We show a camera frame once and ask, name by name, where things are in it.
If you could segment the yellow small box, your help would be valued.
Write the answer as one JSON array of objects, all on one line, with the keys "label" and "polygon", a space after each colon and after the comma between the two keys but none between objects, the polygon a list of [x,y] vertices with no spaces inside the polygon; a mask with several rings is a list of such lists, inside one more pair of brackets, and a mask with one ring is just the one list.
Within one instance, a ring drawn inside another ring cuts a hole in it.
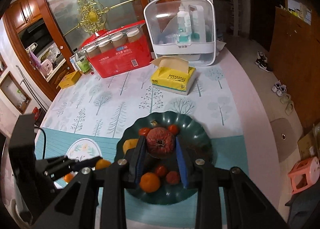
[{"label": "yellow small box", "polygon": [[75,85],[81,77],[81,73],[79,71],[72,72],[70,74],[65,75],[59,83],[59,87],[61,89],[65,89],[67,87]]}]

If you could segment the small yellow-orange tomato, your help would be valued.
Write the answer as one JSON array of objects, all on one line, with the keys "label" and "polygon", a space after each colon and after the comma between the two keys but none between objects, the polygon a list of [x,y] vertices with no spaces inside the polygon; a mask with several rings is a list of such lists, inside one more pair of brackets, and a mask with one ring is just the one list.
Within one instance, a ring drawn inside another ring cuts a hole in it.
[{"label": "small yellow-orange tomato", "polygon": [[95,170],[102,170],[111,166],[111,162],[105,159],[100,159],[95,164]]}]

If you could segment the green label bottle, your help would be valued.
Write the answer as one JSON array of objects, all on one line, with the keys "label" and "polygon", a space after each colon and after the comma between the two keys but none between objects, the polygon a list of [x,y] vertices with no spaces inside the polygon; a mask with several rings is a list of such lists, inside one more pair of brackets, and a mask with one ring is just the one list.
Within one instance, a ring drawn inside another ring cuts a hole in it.
[{"label": "green label bottle", "polygon": [[75,53],[75,62],[82,73],[87,73],[91,70],[89,61],[84,52]]}]

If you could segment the small red tomato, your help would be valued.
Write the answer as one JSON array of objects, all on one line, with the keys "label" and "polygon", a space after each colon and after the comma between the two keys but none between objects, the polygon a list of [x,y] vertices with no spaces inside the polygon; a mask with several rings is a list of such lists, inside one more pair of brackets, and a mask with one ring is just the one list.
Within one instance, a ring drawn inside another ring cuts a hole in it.
[{"label": "small red tomato", "polygon": [[167,168],[164,165],[158,165],[155,170],[154,173],[157,175],[157,177],[161,178],[167,175]]}]

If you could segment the wrinkled red fruit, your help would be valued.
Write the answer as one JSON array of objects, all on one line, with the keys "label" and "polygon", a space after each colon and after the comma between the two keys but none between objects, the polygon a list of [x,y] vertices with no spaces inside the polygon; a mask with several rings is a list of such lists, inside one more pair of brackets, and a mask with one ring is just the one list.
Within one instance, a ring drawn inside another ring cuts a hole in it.
[{"label": "wrinkled red fruit", "polygon": [[175,150],[175,136],[163,127],[151,129],[146,142],[149,154],[154,157],[166,157]]}]

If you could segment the yellow tissue pack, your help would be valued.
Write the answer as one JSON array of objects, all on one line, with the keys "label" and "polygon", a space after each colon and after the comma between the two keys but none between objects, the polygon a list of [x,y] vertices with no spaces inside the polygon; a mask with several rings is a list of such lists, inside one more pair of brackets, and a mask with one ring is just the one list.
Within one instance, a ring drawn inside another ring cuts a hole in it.
[{"label": "yellow tissue pack", "polygon": [[181,95],[188,95],[197,70],[179,57],[163,56],[151,61],[157,69],[151,76],[153,87]]}]

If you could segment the dark green scalloped plate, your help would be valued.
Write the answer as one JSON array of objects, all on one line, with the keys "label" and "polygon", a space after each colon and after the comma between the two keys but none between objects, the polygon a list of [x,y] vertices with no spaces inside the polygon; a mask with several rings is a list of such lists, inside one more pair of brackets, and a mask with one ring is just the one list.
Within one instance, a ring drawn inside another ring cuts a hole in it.
[{"label": "dark green scalloped plate", "polygon": [[[123,152],[123,144],[125,141],[137,139],[139,137],[139,130],[142,128],[153,129],[156,127],[164,127],[167,129],[170,125],[177,126],[179,129],[178,135],[182,137],[182,143],[185,143],[188,148],[195,150],[195,152],[199,153],[205,160],[215,163],[217,154],[204,128],[190,116],[172,111],[163,113],[155,112],[147,117],[137,119],[132,126],[124,131],[121,139],[119,139],[116,146],[115,161],[125,156]],[[168,172],[178,172],[178,163],[175,154],[176,149],[173,148],[170,153],[168,149],[169,148],[165,146],[163,150],[157,150],[154,153],[147,152],[143,173],[154,172],[158,166],[164,166]],[[184,189],[181,182],[177,185],[170,185],[165,181],[165,178],[160,178],[160,181],[161,186],[154,193],[145,193],[139,186],[133,189],[127,189],[126,191],[135,199],[155,205],[177,204],[190,198],[197,192],[196,189]]]}]

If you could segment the red cherry tomato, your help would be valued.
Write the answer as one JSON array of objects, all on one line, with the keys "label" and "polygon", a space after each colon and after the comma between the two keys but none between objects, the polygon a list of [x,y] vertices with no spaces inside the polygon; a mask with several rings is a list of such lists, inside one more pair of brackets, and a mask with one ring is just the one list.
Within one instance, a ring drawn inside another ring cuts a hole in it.
[{"label": "red cherry tomato", "polygon": [[178,135],[179,132],[180,132],[179,127],[178,127],[177,125],[174,125],[174,124],[169,125],[169,126],[167,127],[167,129],[168,129],[168,131],[169,131],[170,133],[172,133],[174,136]]}]

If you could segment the white clear storage case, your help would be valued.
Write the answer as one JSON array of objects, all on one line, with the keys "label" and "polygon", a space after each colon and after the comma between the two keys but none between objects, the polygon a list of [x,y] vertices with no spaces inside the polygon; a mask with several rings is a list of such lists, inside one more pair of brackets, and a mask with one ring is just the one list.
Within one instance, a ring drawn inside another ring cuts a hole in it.
[{"label": "white clear storage case", "polygon": [[216,19],[210,0],[153,0],[144,19],[156,58],[179,57],[191,66],[216,58]]}]

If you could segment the pink plastic stool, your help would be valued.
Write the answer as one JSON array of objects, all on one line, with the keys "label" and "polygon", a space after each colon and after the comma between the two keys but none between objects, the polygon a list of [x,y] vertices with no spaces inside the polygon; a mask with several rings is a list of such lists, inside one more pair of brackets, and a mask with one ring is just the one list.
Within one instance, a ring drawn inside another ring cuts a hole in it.
[{"label": "pink plastic stool", "polygon": [[311,157],[297,162],[287,174],[291,182],[291,194],[300,193],[319,180],[319,160]]}]

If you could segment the red packaged box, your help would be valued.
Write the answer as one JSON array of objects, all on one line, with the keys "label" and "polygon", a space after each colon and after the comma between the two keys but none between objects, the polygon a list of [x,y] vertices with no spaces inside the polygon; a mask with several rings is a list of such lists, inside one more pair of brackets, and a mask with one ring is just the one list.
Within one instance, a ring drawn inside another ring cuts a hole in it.
[{"label": "red packaged box", "polygon": [[85,40],[81,48],[102,78],[147,66],[151,61],[145,20],[115,30],[98,31]]}]

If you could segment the small orange kumquat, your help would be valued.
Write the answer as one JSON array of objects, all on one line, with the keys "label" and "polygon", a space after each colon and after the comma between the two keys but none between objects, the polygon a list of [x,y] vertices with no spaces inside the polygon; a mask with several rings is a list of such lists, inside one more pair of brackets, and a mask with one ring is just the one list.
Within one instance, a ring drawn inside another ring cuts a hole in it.
[{"label": "small orange kumquat", "polygon": [[73,174],[73,173],[69,173],[69,174],[66,174],[66,175],[63,177],[63,180],[64,180],[66,183],[70,183],[73,178],[74,178],[74,174]]}]

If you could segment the yellow lemon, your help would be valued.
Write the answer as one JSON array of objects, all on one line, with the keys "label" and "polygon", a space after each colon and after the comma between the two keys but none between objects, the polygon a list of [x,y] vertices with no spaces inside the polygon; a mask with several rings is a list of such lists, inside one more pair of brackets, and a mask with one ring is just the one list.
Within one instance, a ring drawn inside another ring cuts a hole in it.
[{"label": "yellow lemon", "polygon": [[131,150],[136,147],[138,139],[127,139],[123,143],[123,153],[126,154],[128,150]]}]

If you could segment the orange mandarin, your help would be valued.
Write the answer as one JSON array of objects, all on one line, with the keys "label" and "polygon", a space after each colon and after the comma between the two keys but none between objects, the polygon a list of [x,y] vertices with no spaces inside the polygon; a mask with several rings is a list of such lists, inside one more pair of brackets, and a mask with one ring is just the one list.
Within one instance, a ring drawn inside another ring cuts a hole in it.
[{"label": "orange mandarin", "polygon": [[142,175],[139,187],[146,193],[153,193],[160,188],[161,182],[159,177],[152,173],[148,172]]}]

